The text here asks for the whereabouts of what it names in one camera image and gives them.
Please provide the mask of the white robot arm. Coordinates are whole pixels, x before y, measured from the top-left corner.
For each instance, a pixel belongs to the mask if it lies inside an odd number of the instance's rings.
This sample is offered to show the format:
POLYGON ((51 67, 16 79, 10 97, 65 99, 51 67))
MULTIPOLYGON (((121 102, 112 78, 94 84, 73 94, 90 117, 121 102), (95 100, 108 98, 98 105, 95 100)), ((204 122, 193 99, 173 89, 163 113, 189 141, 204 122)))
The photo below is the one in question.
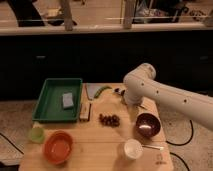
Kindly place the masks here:
POLYGON ((124 101, 127 105, 139 105, 147 97, 167 105, 213 131, 213 97, 155 81, 156 70, 149 63, 142 63, 123 78, 126 87, 124 101))

